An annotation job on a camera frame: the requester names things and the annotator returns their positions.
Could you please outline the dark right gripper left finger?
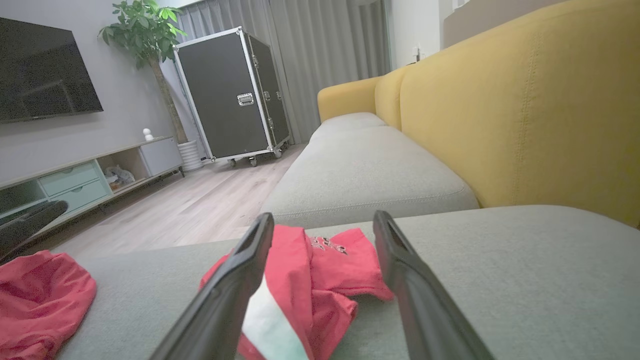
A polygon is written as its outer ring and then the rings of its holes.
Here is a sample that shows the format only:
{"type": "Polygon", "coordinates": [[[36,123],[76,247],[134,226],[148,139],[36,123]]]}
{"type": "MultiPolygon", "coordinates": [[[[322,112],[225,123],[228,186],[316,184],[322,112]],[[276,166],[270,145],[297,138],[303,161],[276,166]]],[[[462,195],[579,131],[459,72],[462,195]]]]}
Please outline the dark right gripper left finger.
{"type": "Polygon", "coordinates": [[[260,214],[150,356],[151,360],[233,360],[250,297],[265,274],[274,217],[260,214]]]}

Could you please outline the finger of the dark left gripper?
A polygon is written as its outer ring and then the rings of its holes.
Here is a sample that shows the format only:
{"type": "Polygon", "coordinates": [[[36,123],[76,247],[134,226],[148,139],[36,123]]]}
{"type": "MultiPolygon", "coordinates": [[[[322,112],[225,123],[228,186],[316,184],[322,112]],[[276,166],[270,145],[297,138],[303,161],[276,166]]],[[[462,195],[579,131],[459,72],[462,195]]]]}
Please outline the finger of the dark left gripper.
{"type": "Polygon", "coordinates": [[[0,226],[0,262],[18,257],[18,250],[31,242],[32,237],[68,210],[64,200],[42,203],[0,226]]]}

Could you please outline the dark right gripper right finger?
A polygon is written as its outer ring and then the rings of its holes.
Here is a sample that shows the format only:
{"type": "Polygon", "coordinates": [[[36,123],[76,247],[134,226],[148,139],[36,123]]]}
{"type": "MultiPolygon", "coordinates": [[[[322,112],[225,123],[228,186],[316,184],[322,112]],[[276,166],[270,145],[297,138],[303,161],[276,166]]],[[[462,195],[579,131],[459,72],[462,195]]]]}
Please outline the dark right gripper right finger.
{"type": "Polygon", "coordinates": [[[397,299],[412,360],[492,360],[493,354],[391,215],[377,210],[375,250],[397,299]]]}

